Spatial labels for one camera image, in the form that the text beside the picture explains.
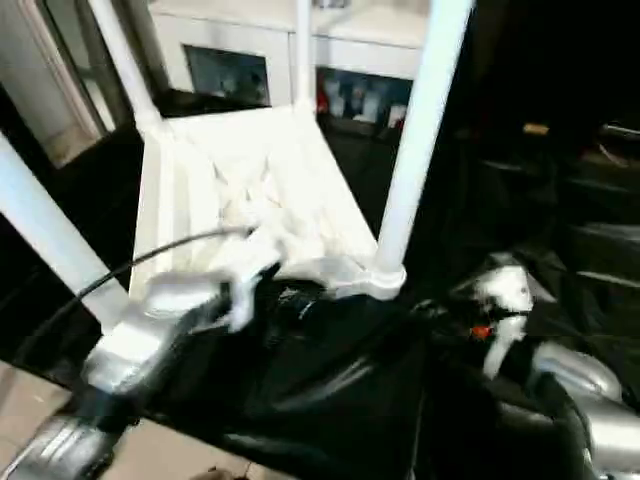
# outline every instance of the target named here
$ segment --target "white plastic piece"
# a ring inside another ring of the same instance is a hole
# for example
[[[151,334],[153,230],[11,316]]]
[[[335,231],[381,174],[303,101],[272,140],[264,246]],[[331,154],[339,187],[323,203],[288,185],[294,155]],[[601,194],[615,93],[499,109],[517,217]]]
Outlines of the white plastic piece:
[[[133,108],[136,124],[159,123],[160,113],[147,90],[138,64],[131,53],[112,0],[89,0],[93,15],[105,39],[113,63]]]
[[[19,155],[0,136],[0,211],[73,292],[109,272]],[[111,280],[82,303],[110,331],[127,304],[126,291]]]
[[[434,0],[413,82],[374,268],[399,272],[420,203],[473,0]]]
[[[498,375],[511,345],[524,338],[524,326],[526,323],[527,317],[524,315],[515,315],[500,320],[496,330],[496,339],[491,344],[482,367],[482,371],[488,378],[494,378]]]
[[[251,132],[250,141],[240,141],[240,132]],[[198,194],[196,180],[202,183]],[[206,229],[260,225],[264,236],[260,242],[212,239],[162,254],[134,270],[134,296],[152,276],[176,265],[187,271],[251,270],[253,258],[269,257],[274,245],[285,252],[283,276],[338,289],[344,277],[318,263],[341,259],[341,271],[361,281],[362,268],[351,268],[358,265],[352,259],[371,259],[376,251],[313,114],[300,106],[165,121],[145,135],[140,205],[136,254],[198,233],[206,222]]]
[[[517,315],[500,320],[496,339],[485,357],[483,372],[494,378],[500,371],[511,345],[524,338],[528,313],[533,309],[533,296],[527,281],[527,272],[517,265],[501,267],[478,279],[476,294],[479,299],[491,299],[500,308]]]

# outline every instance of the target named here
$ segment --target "floor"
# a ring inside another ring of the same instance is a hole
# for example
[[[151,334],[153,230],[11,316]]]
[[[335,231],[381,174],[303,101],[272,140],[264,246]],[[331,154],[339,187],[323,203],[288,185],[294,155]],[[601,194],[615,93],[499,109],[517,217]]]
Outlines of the floor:
[[[0,362],[0,375],[10,368]],[[68,396],[66,389],[17,370],[15,382],[0,406],[0,469],[9,464],[38,425]],[[124,438],[114,464],[102,478],[188,480],[212,467],[250,480],[291,479],[149,420],[142,420]]]

